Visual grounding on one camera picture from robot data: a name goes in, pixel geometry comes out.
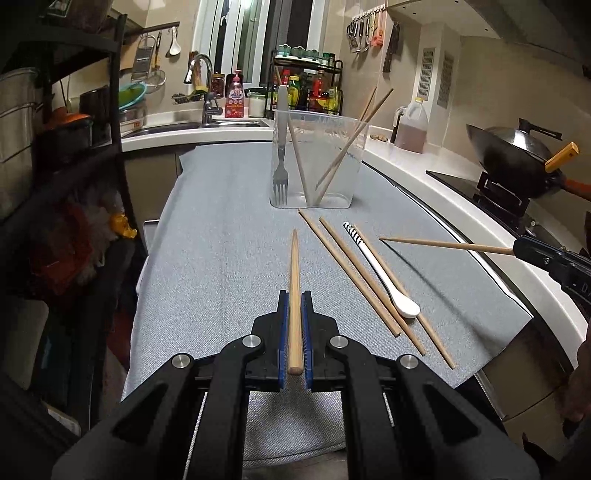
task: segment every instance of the kitchen counter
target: kitchen counter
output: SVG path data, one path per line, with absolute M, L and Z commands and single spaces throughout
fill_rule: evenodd
M 156 122 L 162 124 L 165 121 L 164 117 L 151 118 L 148 125 L 157 124 Z M 269 122 L 269 128 L 196 129 L 124 138 L 123 150 L 210 142 L 270 141 L 272 140 L 271 125 L 272 123 Z M 389 136 L 388 131 L 384 129 L 372 128 L 372 132 Z M 429 205 L 470 241 L 500 247 L 512 246 L 514 237 L 501 225 L 425 173 L 425 170 L 434 170 L 474 180 L 478 179 L 481 172 L 478 165 L 444 149 L 435 149 L 421 155 L 372 139 L 368 139 L 364 161 Z M 574 251 L 580 249 L 581 245 L 576 239 L 535 202 L 530 203 L 529 211 L 567 248 Z M 486 255 L 525 294 L 546 321 L 575 367 L 576 352 L 585 338 L 587 323 L 572 300 L 560 290 L 560 286 L 546 272 L 537 267 L 505 255 Z

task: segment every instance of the wall vent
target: wall vent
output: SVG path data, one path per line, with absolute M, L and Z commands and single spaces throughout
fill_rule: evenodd
M 433 75 L 433 60 L 435 48 L 423 50 L 423 63 L 421 65 L 421 79 L 418 83 L 417 96 L 423 100 L 429 100 L 429 87 L 431 86 L 431 75 Z
M 439 96 L 437 97 L 437 104 L 447 109 L 449 103 L 449 95 L 452 91 L 452 75 L 453 75 L 453 57 L 445 52 L 443 56 L 443 67 L 441 68 L 441 84 L 439 86 Z

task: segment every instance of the white spoon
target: white spoon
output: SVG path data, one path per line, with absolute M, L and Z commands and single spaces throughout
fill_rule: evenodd
M 166 54 L 167 57 L 174 57 L 176 55 L 178 55 L 179 53 L 181 53 L 181 45 L 178 44 L 177 41 L 177 27 L 173 27 L 172 28 L 173 31 L 173 41 L 170 44 L 170 48 L 168 49 L 168 53 Z
M 374 257 L 374 254 L 371 253 L 367 245 L 365 245 L 364 241 L 361 240 L 361 237 L 355 231 L 353 225 L 351 225 L 349 222 L 343 222 L 343 226 L 345 227 L 345 230 L 349 232 L 349 235 L 351 236 L 353 241 L 357 244 L 365 258 L 368 259 L 368 262 L 371 264 L 372 268 L 378 274 L 378 277 L 386 287 L 386 290 L 388 290 L 390 300 L 392 300 L 392 303 L 396 307 L 396 310 L 398 310 L 399 314 L 407 319 L 412 319 L 415 318 L 419 313 L 421 313 L 421 308 L 407 296 L 403 295 L 399 291 L 399 289 L 397 289 L 394 286 L 388 275 L 386 275 L 386 272 L 382 268 L 382 265 L 379 264 L 379 262 Z

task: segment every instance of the wok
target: wok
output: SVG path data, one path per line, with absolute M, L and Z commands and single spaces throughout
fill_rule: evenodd
M 578 147 L 571 142 L 552 157 L 542 142 L 529 135 L 529 131 L 535 129 L 559 140 L 558 132 L 522 119 L 519 119 L 519 129 L 515 130 L 497 127 L 483 130 L 473 125 L 466 125 L 466 129 L 480 164 L 491 179 L 518 197 L 536 199 L 565 189 L 591 200 L 591 186 L 568 180 L 558 168 L 579 153 Z M 512 132 L 516 132 L 514 137 L 508 135 Z

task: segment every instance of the metal pivot bolt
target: metal pivot bolt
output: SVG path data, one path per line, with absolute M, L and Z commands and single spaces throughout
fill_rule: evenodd
M 400 365 L 411 370 L 418 367 L 418 359 L 414 355 L 403 355 L 400 357 Z
M 345 348 L 349 341 L 342 335 L 335 335 L 330 339 L 330 344 L 335 348 Z
M 246 335 L 242 339 L 242 344 L 248 348 L 254 348 L 261 344 L 261 338 L 257 335 Z
M 180 353 L 179 355 L 173 357 L 173 367 L 175 368 L 185 368 L 188 367 L 190 363 L 191 359 L 184 353 Z

